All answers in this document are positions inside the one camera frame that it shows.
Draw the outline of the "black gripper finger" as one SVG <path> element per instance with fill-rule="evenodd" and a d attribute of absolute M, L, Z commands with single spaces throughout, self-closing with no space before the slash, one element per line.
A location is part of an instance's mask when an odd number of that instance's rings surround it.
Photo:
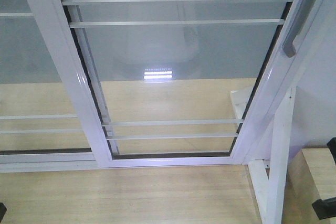
<path fill-rule="evenodd" d="M 333 137 L 328 143 L 327 147 L 331 152 L 331 155 L 334 159 L 336 159 L 336 137 Z"/>
<path fill-rule="evenodd" d="M 0 219 L 3 219 L 5 214 L 7 212 L 7 208 L 6 206 L 4 205 L 4 203 L 0 203 Z"/>
<path fill-rule="evenodd" d="M 319 220 L 336 216 L 335 197 L 324 200 L 318 199 L 312 203 L 312 207 Z"/>

